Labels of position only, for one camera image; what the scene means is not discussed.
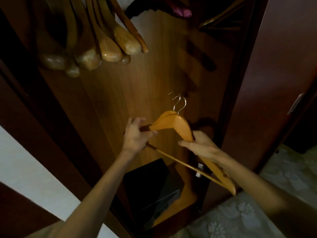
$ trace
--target hanger hook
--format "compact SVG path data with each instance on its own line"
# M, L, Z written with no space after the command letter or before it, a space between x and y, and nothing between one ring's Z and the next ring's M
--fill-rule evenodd
M172 99L172 100L174 100L174 99L176 99L177 97L179 97L179 99L178 99L178 101L177 101L177 103L176 103L176 104L178 104L178 103L179 103L179 101L180 101L180 99L181 99L180 94L179 94L179 95L177 95L175 98L173 98L173 99Z
M177 112L177 114L179 114L179 112L183 109L183 108L185 108L186 107L186 104L187 104L187 102L186 102L186 99L185 99L185 97L183 97L184 98L184 100L185 100L185 105L184 105L184 107L182 107L178 112Z

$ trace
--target floral carpet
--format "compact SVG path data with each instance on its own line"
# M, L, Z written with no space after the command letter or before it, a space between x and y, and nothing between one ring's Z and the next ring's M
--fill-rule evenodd
M260 175L317 209L317 146L301 155L281 145ZM170 238L230 237L285 236L243 191Z

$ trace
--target wardrobe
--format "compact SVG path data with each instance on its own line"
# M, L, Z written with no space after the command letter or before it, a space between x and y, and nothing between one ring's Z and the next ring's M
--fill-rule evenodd
M186 98L180 115L192 130L205 132L233 158L259 172L316 92L317 0L246 0L239 10L241 26L224 35L198 28L202 13L208 12L206 0L181 0L192 9L187 20L145 11L131 21L148 53L132 55L128 65L103 60L93 71L81 69L79 78L37 65L29 1L0 0L1 76L90 187L119 154L128 118L146 117L150 124L172 110L179 94ZM117 1L125 10L133 0ZM181 99L176 111L183 106ZM16 125L23 129L22 123ZM150 144L198 167L200 160L180 147L179 140L173 129L164 129ZM149 148L127 172L160 158L181 176L181 197L152 228L141 231L122 184L111 206L118 222L109 224L119 237L169 237L231 197L218 184ZM50 171L52 164L46 165ZM68 174L63 171L61 176L65 182ZM119 235L120 229L127 232Z

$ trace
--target person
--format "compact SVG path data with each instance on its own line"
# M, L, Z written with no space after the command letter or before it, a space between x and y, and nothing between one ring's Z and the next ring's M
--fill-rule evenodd
M66 220L56 238L95 238L109 211L121 180L135 155L157 132L140 132L144 118L130 118L122 150L108 171ZM194 142L180 141L196 155L211 159L263 209L286 237L316 237L317 212L303 201L262 179L218 148L201 131L193 131Z

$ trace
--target white wall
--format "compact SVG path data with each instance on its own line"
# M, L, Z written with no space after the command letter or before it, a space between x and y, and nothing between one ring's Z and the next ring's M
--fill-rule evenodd
M0 181L66 220L80 201L0 126ZM117 237L102 224L99 238Z

